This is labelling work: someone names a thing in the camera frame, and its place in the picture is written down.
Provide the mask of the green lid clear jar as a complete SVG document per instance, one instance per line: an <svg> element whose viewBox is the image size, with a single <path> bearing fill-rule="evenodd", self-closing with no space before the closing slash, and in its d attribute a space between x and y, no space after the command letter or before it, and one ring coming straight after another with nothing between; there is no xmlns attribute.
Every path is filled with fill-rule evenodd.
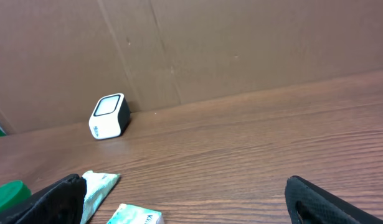
<svg viewBox="0 0 383 224"><path fill-rule="evenodd" d="M0 213L32 195L31 190L21 180L13 180L0 186Z"/></svg>

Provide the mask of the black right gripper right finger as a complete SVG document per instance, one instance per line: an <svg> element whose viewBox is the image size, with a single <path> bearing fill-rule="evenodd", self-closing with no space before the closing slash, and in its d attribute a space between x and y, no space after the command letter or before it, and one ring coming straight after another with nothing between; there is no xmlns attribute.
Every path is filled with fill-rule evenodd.
<svg viewBox="0 0 383 224"><path fill-rule="evenodd" d="M292 224L383 224L383 220L297 175L286 182L285 201Z"/></svg>

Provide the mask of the teal white snack packet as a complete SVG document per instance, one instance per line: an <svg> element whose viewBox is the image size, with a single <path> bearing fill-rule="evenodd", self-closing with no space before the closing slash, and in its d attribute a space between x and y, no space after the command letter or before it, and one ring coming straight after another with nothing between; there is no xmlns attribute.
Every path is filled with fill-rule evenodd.
<svg viewBox="0 0 383 224"><path fill-rule="evenodd" d="M120 174L86 171L82 178L86 180L87 193L83 203L81 224L86 224L98 207L120 179Z"/></svg>

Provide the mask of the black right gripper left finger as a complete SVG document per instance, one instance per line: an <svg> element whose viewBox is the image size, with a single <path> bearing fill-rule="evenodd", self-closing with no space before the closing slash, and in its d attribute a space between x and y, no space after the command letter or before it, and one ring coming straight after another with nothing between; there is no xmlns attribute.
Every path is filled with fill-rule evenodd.
<svg viewBox="0 0 383 224"><path fill-rule="evenodd" d="M70 174L0 212L0 224L80 224L87 182Z"/></svg>

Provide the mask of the small teal tissue pack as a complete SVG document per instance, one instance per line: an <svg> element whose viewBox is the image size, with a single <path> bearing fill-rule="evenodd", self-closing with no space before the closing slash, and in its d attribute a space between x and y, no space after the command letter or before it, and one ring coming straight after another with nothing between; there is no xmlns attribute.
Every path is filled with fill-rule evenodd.
<svg viewBox="0 0 383 224"><path fill-rule="evenodd" d="M107 224L164 224L164 218L159 211L122 203Z"/></svg>

